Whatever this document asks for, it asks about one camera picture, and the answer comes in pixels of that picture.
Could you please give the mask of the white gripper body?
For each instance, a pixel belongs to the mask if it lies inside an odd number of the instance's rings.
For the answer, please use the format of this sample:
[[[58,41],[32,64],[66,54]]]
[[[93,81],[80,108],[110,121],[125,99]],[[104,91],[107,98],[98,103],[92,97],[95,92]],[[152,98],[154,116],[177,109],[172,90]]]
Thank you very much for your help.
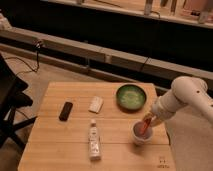
[[[151,126],[155,127],[174,116],[177,106],[171,102],[165,102],[158,98],[152,105],[150,113],[152,114]]]

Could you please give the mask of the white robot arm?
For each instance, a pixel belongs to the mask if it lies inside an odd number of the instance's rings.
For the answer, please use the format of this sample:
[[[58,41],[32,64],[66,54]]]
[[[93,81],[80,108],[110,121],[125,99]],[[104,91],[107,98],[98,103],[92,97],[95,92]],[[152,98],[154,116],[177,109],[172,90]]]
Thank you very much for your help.
[[[197,109],[213,125],[213,99],[207,94],[207,89],[207,83],[200,78],[177,77],[172,81],[171,89],[152,104],[151,125],[157,126],[165,122],[187,105]]]

